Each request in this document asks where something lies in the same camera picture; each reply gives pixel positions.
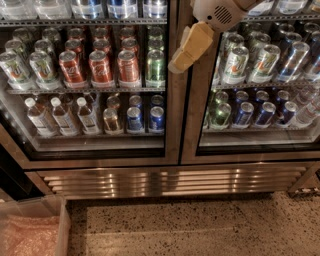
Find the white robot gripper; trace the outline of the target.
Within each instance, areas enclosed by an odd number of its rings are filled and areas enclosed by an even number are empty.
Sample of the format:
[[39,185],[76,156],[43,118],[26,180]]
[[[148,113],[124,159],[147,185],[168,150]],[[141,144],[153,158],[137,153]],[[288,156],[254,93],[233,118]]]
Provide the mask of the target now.
[[200,22],[184,29],[180,46],[168,64],[169,71],[174,74],[185,72],[211,46],[214,30],[227,31],[262,2],[263,0],[192,0],[193,16]]

